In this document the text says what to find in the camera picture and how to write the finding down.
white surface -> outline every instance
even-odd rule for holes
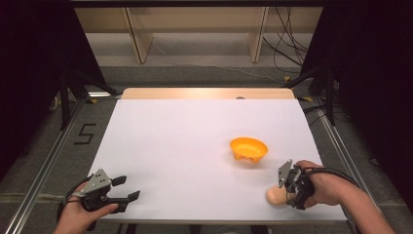
[[[229,143],[255,137],[269,148],[258,164],[235,161]],[[91,173],[125,175],[110,197],[141,190],[123,214],[108,219],[168,223],[272,223],[345,220],[340,207],[306,211],[265,199],[288,159],[320,162],[297,100],[118,100]]]

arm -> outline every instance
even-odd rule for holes
[[[76,191],[80,191],[86,183],[80,185]],[[85,233],[88,227],[99,218],[114,212],[118,204],[110,204],[95,212],[87,212],[80,204],[80,199],[71,197],[61,213],[60,220],[54,234],[81,234]]]
[[[309,161],[299,161],[296,165],[303,169],[322,167]],[[340,204],[353,217],[361,233],[394,233],[370,197],[350,182],[330,174],[312,174],[310,180],[316,192],[307,199],[306,208],[318,203],[330,206]]]

wire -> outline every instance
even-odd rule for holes
[[[326,115],[326,114],[320,115],[317,119],[315,119],[313,122],[311,122],[311,123],[309,124],[309,127],[312,126],[314,123],[316,123],[317,120],[321,119],[321,117],[324,117],[325,115]]]
[[[153,44],[155,45],[155,47],[156,47],[162,54],[164,54],[165,56],[168,57],[168,59],[170,60],[170,62],[171,62],[172,64],[179,65],[179,66],[205,67],[205,66],[196,65],[196,64],[188,64],[188,63],[177,63],[177,62],[174,62],[174,61],[172,61],[172,60],[169,58],[169,55],[168,55],[164,50],[162,50],[162,49],[158,46],[158,44],[155,43],[155,41],[153,41]],[[240,69],[229,68],[229,67],[224,67],[224,66],[212,66],[212,67],[218,68],[218,69],[222,69],[222,70],[237,71],[237,72],[241,72],[241,73],[243,73],[243,74],[250,75],[250,76],[254,76],[254,77],[267,78],[267,79],[273,80],[273,81],[275,81],[275,82],[277,82],[277,83],[281,83],[281,84],[286,84],[286,83],[287,83],[287,82],[284,82],[284,81],[277,80],[276,78],[273,78],[273,77],[271,77],[271,76],[253,74],[253,73],[249,73],[249,72],[247,72],[247,71],[240,70]]]
[[[286,197],[286,203],[291,206],[292,208],[295,208],[295,201],[294,199],[291,199],[290,195],[291,193],[295,193],[296,191],[292,191],[293,185],[290,184],[286,189],[285,197]]]
[[[312,174],[319,174],[319,173],[326,173],[326,174],[332,174],[335,176],[339,176],[343,179],[345,179],[346,181],[352,183],[353,185],[357,186],[359,188],[358,183],[349,175],[337,170],[337,169],[332,169],[332,168],[313,168],[313,167],[309,167],[309,168],[305,168],[302,170],[304,172],[304,176],[301,178],[301,180],[309,175]]]
[[[282,16],[281,16],[281,14],[280,14],[280,11],[279,11],[279,8],[278,8],[278,7],[276,7],[276,11],[277,11],[277,14],[278,14],[278,16],[279,16],[279,18],[280,18],[280,21],[282,22],[282,27],[283,27],[283,33],[282,33],[282,35],[280,36],[280,35],[277,33],[278,36],[280,37],[280,40],[279,40],[278,45],[280,44],[281,41],[283,41],[287,46],[292,47],[292,48],[294,49],[294,51],[295,51],[296,56],[298,57],[301,65],[302,65],[302,62],[304,61],[304,58],[303,58],[303,56],[301,55],[300,51],[306,53],[306,52],[308,51],[308,49],[307,49],[306,47],[304,47],[302,44],[300,44],[300,43],[294,38],[294,36],[293,36],[293,34],[292,34],[292,25],[291,25],[291,18],[290,18],[290,17],[291,17],[291,8],[290,8],[290,7],[287,7],[287,21],[286,21],[286,22],[284,22],[284,20],[282,19]],[[285,33],[286,33],[287,36],[289,37],[292,45],[286,43],[286,42],[283,40],[283,36],[284,36]]]
[[[74,203],[74,202],[80,203],[81,201],[80,201],[80,200],[71,200],[71,201],[67,201],[67,202],[66,202],[66,205],[67,205],[67,203]]]
[[[307,114],[307,113],[309,113],[309,112],[311,112],[311,111],[313,111],[313,110],[316,110],[316,109],[323,109],[323,108],[325,108],[326,106],[327,106],[327,104],[316,105],[316,106],[312,106],[312,107],[305,108],[305,109],[303,109],[303,111],[304,111],[305,114]]]
[[[278,70],[280,70],[280,71],[287,72],[287,73],[296,73],[296,74],[299,74],[299,73],[300,73],[300,72],[298,72],[298,71],[287,71],[287,70],[281,69],[279,66],[277,66],[277,63],[276,63],[276,51],[274,51],[274,54],[273,54],[273,61],[274,61],[274,65],[276,66],[276,68],[277,68]]]
[[[74,185],[64,196],[64,199],[62,201],[63,206],[66,206],[66,204],[69,202],[69,198],[72,196],[72,193],[76,190],[77,187],[79,187],[82,183],[89,181],[91,179],[92,175],[83,178],[82,180],[80,180],[78,183],[76,183],[76,185]]]
[[[334,113],[334,114],[346,114],[346,112],[344,112],[344,111],[335,111],[335,112],[333,112],[333,113]],[[336,115],[334,115],[334,118],[335,118],[336,120],[342,122],[342,123],[352,123],[352,120],[349,119],[349,116],[346,115],[345,117],[347,118],[346,120],[341,119],[341,118],[338,118]]]
[[[292,62],[294,62],[295,64],[301,66],[301,64],[300,64],[298,61],[292,59],[290,56],[284,54],[283,52],[281,52],[280,50],[278,50],[277,48],[275,48],[273,45],[271,45],[271,44],[267,41],[267,39],[265,39],[265,37],[263,37],[263,39],[264,39],[264,41],[265,41],[275,52],[277,52],[277,53],[279,53],[279,54],[282,54],[282,55],[283,55],[284,57],[286,57],[287,59],[289,59],[289,60],[291,60]]]

orange plastic bowl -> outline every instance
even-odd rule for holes
[[[247,159],[252,163],[258,163],[268,152],[265,143],[250,137],[235,138],[230,146],[235,160]]]

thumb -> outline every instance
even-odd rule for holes
[[[307,209],[307,208],[315,206],[317,203],[318,202],[316,201],[314,196],[311,196],[311,197],[307,198],[306,202],[304,203],[304,207]]]
[[[112,212],[114,212],[116,209],[118,209],[119,205],[118,204],[109,204],[105,207],[100,208],[97,211],[94,211],[91,213],[91,215],[94,217],[94,220],[99,219],[105,215],[109,215]]]

